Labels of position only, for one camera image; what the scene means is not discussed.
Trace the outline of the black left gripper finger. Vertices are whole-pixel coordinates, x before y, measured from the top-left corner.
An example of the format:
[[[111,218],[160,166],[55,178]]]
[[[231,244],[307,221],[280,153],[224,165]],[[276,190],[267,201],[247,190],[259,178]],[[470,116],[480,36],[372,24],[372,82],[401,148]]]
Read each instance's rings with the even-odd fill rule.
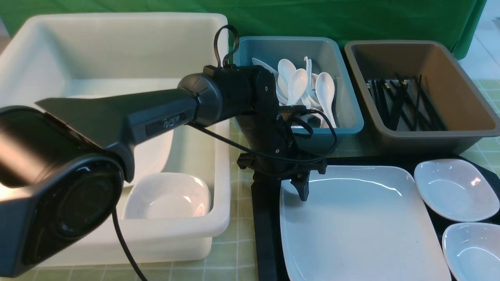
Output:
[[[301,201],[306,202],[309,196],[310,174],[296,174],[291,177],[291,184],[298,192]]]

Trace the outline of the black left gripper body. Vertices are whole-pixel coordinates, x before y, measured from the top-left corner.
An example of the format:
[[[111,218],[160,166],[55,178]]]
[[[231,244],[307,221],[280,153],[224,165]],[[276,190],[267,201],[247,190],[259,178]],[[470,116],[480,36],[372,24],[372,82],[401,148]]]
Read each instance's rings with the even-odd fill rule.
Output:
[[[240,155],[241,169],[256,174],[290,180],[296,174],[326,173],[326,154],[313,155],[298,147],[297,139],[311,139],[313,129],[300,117],[305,111],[281,111],[270,119],[255,111],[236,117],[250,151]]]

